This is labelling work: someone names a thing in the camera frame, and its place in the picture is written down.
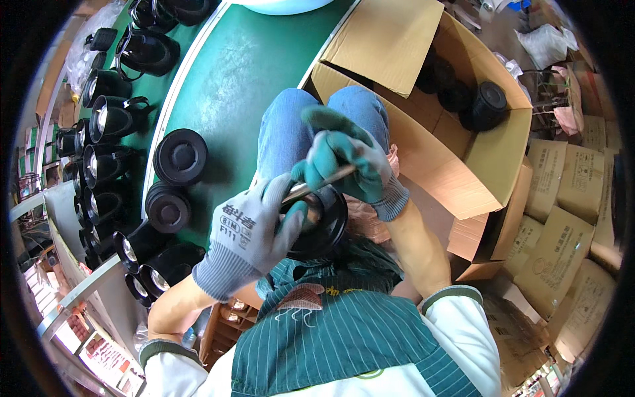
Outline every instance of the knee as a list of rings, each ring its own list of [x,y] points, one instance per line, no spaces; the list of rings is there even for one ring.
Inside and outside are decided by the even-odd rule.
[[[351,103],[352,101],[360,102],[371,102],[376,101],[377,96],[374,92],[368,90],[367,88],[360,86],[348,86],[344,87],[337,92],[335,92],[328,99],[328,105],[338,106],[344,103]]]
[[[287,88],[279,93],[271,104],[288,106],[290,104],[310,105],[315,103],[317,103],[317,100],[310,93],[298,88]]]

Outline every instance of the white plastic bag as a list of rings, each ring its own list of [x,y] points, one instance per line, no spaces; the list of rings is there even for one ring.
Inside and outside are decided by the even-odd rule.
[[[135,344],[135,350],[139,352],[141,346],[148,341],[148,326],[145,323],[139,323],[137,330],[132,336],[132,341]]]
[[[516,32],[518,41],[523,45],[536,68],[540,70],[565,60],[566,49],[569,45],[573,50],[577,50],[575,38],[574,42],[571,42],[573,34],[570,31],[567,30],[567,38],[565,38],[562,32],[549,24],[544,24],[527,34],[519,33],[516,30],[514,32]]]
[[[498,52],[494,52],[493,54],[498,59],[498,61],[505,66],[505,69],[507,69],[509,74],[512,75],[514,80],[516,80],[516,82],[520,86],[521,90],[525,93],[525,96],[527,96],[527,99],[531,103],[531,95],[529,95],[529,91],[527,90],[527,87],[525,87],[520,82],[520,80],[518,80],[518,76],[523,74],[523,70],[520,68],[520,65],[518,64],[518,62],[516,62],[515,59],[508,60],[507,58],[505,58],[503,56],[503,54],[498,53]]]
[[[81,92],[84,82],[88,79],[90,66],[98,53],[98,51],[90,51],[88,46],[84,45],[86,38],[95,34],[97,29],[101,27],[112,27],[124,5],[125,2],[120,0],[106,4],[82,25],[75,35],[69,52],[66,54],[67,80],[74,93]]]

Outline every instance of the forearm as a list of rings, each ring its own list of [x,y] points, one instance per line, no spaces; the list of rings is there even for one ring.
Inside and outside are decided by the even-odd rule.
[[[401,268],[424,299],[451,285],[447,254],[412,200],[395,219],[386,222],[386,227]]]
[[[194,324],[201,311],[216,300],[200,289],[192,276],[165,291],[148,315],[148,339],[168,339],[181,343],[183,334]]]

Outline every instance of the white bucket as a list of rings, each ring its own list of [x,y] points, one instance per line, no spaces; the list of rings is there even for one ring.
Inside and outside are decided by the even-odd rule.
[[[241,4],[251,11],[266,15],[293,15],[313,11],[333,0],[229,0]]]

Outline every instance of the pink plastic bag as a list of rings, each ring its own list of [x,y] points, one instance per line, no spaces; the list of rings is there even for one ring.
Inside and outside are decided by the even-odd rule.
[[[399,158],[397,157],[397,145],[392,144],[388,155],[388,163],[396,177],[399,176]],[[383,243],[391,239],[388,229],[384,223],[377,218],[377,212],[369,204],[347,196],[344,194],[349,207],[349,223],[347,225],[350,233],[356,236],[365,236],[376,244]]]

